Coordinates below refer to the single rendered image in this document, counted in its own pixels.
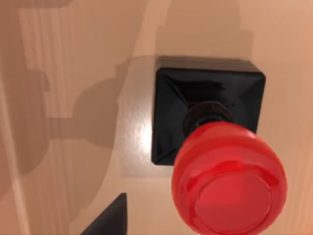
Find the red push button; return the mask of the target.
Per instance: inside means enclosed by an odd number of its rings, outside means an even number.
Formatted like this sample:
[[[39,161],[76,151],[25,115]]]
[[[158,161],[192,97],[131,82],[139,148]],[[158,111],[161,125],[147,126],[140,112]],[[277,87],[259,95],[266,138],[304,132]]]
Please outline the red push button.
[[[200,235],[258,235],[281,214],[287,179],[265,141],[228,122],[194,130],[173,167],[172,198]]]

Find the black square button base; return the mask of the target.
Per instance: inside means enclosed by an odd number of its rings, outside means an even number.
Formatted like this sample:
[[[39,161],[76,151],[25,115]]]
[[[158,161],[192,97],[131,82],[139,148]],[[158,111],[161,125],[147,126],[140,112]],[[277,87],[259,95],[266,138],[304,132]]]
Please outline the black square button base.
[[[198,127],[225,121],[258,128],[266,76],[250,61],[161,56],[157,59],[151,160],[173,165]]]

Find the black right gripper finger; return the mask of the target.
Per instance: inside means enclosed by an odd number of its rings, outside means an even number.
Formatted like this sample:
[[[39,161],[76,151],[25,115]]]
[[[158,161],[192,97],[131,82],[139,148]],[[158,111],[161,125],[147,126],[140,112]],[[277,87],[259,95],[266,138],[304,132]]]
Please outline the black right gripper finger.
[[[127,235],[127,194],[119,194],[80,235]]]

